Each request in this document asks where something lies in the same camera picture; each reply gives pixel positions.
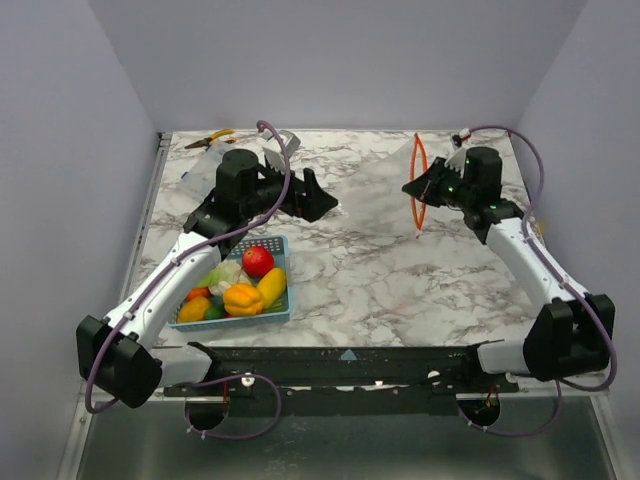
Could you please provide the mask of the clear zip top bag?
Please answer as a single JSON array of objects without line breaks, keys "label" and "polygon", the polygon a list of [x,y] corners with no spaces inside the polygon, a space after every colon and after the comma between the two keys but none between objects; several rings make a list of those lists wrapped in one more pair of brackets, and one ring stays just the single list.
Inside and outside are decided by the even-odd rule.
[{"label": "clear zip top bag", "polygon": [[368,163],[344,184],[340,202],[351,227],[361,233],[419,238],[426,206],[402,191],[428,168],[419,134],[383,159]]}]

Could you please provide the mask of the yellow mango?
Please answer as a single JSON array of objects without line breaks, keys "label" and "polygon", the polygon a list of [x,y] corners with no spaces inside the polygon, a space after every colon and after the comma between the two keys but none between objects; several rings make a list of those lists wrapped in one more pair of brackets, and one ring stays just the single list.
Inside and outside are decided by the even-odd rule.
[{"label": "yellow mango", "polygon": [[282,268],[272,268],[256,286],[261,294],[264,309],[269,309],[287,288],[286,273]]}]

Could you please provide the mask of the green white cabbage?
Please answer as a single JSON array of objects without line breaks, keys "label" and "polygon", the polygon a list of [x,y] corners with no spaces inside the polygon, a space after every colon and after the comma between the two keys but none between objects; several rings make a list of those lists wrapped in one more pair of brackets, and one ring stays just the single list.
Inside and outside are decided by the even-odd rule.
[{"label": "green white cabbage", "polygon": [[241,264],[235,260],[224,260],[209,271],[196,285],[197,288],[207,288],[213,296],[223,296],[233,285],[251,284]]}]

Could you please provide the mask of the yellow bell pepper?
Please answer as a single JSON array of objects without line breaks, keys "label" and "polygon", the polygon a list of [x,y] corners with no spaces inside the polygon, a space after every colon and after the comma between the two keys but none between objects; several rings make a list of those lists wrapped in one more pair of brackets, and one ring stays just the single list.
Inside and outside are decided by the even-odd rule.
[{"label": "yellow bell pepper", "polygon": [[250,284],[232,285],[223,294],[225,311],[231,316],[246,317],[261,314],[264,303],[260,292]]}]

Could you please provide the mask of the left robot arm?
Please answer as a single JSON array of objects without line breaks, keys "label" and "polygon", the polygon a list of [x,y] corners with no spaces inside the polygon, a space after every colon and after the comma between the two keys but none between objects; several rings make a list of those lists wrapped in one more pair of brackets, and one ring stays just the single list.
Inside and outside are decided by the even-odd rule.
[{"label": "left robot arm", "polygon": [[189,384],[201,395],[214,393],[222,372],[204,348],[187,345],[162,358],[152,356],[164,325],[189,290],[275,211],[315,222],[337,204],[309,168],[296,178],[250,150],[226,152],[214,187],[157,268],[104,318],[87,316],[77,327],[85,392],[99,387],[131,408],[144,404],[159,387]]}]

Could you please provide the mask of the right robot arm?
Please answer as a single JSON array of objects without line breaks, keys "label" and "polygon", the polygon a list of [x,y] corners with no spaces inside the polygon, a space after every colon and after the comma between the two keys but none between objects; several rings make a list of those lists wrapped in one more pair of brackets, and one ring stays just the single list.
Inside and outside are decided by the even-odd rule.
[{"label": "right robot arm", "polygon": [[613,302],[589,293],[524,232],[523,211],[502,195],[502,159],[496,150],[461,148],[448,159],[438,157],[402,190],[430,207],[460,210],[465,225],[503,261],[538,312],[524,339],[477,346],[477,357],[459,370],[467,389],[483,391],[502,373],[550,381],[610,364]]}]

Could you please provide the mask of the blue plastic basket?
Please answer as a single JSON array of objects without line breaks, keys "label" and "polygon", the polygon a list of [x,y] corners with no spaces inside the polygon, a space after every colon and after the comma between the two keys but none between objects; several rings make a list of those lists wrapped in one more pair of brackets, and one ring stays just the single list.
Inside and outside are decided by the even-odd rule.
[{"label": "blue plastic basket", "polygon": [[[249,237],[242,240],[226,257],[225,260],[235,260],[238,261],[242,266],[242,255],[245,250],[251,246],[261,245],[265,247],[274,257],[275,267],[282,268],[286,277],[289,273],[289,250],[288,250],[288,242],[287,238],[281,235],[275,236],[263,236],[263,237]],[[253,278],[250,277],[252,283],[250,285],[256,287],[261,278]],[[223,296],[213,296],[211,295],[208,298],[212,305],[214,304],[223,304]],[[184,323],[179,324],[177,322],[177,316],[181,309],[181,307],[186,303],[185,299],[180,304],[179,308],[173,314],[173,318],[168,321],[168,325],[182,333],[192,333],[199,331],[210,331],[216,328],[233,328],[233,327],[247,327],[253,326],[263,323],[273,323],[273,322],[285,322],[289,319],[289,314],[291,310],[291,294],[288,289],[288,279],[287,279],[287,288],[285,292],[281,295],[281,297],[267,310],[263,310],[261,314],[254,316],[246,316],[246,317],[235,317],[231,316],[227,313],[227,315],[218,320],[202,320],[199,322],[193,323]]]}]

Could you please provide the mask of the red apple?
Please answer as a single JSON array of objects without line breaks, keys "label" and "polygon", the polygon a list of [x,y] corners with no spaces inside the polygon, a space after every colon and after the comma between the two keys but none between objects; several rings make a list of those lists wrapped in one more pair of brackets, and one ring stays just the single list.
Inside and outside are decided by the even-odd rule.
[{"label": "red apple", "polygon": [[250,277],[262,278],[275,267],[275,260],[265,247],[255,245],[243,253],[242,266]]}]

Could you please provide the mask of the clear plastic screw box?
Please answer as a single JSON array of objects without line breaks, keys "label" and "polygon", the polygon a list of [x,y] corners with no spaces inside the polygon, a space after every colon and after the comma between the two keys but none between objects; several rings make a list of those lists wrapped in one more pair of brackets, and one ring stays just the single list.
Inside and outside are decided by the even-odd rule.
[{"label": "clear plastic screw box", "polygon": [[234,145],[216,143],[198,156],[196,163],[181,177],[178,187],[193,198],[206,197],[216,184],[216,170],[226,152]]}]

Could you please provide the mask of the green chili pepper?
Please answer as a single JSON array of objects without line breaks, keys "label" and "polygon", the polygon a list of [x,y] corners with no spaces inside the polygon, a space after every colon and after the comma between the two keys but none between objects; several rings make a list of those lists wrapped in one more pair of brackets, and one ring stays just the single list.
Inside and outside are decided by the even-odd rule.
[{"label": "green chili pepper", "polygon": [[205,311],[204,319],[207,321],[218,320],[224,318],[226,315],[227,312],[222,304],[214,304]]}]

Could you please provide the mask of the yellow lemon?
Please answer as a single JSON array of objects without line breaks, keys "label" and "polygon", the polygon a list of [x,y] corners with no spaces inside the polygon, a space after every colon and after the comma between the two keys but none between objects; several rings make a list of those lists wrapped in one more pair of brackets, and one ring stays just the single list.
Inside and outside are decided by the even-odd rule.
[{"label": "yellow lemon", "polygon": [[199,322],[205,319],[211,308],[211,301],[204,296],[197,296],[187,301],[180,309],[177,322],[179,324]]}]

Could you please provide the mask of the yellow handled pliers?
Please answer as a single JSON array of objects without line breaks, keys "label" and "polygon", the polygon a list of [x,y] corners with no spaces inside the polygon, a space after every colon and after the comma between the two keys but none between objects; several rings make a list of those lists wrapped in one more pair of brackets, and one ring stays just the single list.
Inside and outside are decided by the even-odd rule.
[{"label": "yellow handled pliers", "polygon": [[235,137],[235,131],[233,129],[218,130],[204,138],[185,145],[184,148],[186,150],[199,148],[208,149],[218,141],[222,141],[226,144],[234,144],[237,141],[237,138]]}]

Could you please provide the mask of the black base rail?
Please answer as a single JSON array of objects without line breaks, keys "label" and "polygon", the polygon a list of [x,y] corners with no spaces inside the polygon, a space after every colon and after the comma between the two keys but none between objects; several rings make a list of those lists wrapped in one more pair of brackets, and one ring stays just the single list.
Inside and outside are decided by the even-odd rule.
[{"label": "black base rail", "polygon": [[459,397],[515,393],[480,368],[469,347],[206,347],[205,385],[167,387],[168,397],[210,413],[227,400],[234,416],[268,414],[274,399],[296,416],[454,415]]}]

